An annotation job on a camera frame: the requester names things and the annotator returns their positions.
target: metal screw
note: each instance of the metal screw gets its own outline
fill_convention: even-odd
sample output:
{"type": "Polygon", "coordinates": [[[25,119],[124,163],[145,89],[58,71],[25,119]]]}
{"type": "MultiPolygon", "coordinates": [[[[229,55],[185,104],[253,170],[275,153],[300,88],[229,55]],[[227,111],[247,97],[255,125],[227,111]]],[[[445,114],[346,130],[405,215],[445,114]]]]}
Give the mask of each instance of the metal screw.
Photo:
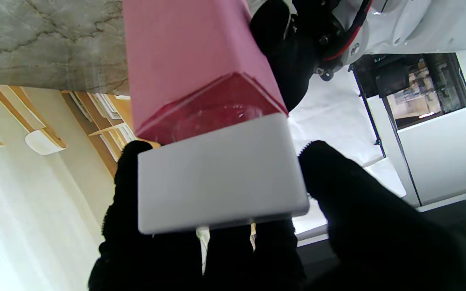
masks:
{"type": "Polygon", "coordinates": [[[353,55],[357,54],[357,52],[359,52],[359,46],[360,46],[359,43],[355,44],[354,48],[352,48],[352,52],[350,53],[351,56],[353,56],[353,55]]]}
{"type": "Polygon", "coordinates": [[[320,44],[325,46],[326,44],[328,44],[328,37],[326,35],[323,35],[321,38],[320,38],[320,44]]]}

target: white curtain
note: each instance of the white curtain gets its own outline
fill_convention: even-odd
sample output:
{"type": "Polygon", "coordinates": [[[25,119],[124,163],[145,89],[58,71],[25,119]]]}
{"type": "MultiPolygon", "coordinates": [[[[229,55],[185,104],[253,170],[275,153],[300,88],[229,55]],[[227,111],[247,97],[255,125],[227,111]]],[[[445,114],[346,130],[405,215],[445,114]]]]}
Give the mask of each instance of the white curtain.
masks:
{"type": "Polygon", "coordinates": [[[0,105],[0,290],[86,290],[98,224],[59,155],[25,135],[0,105]]]}

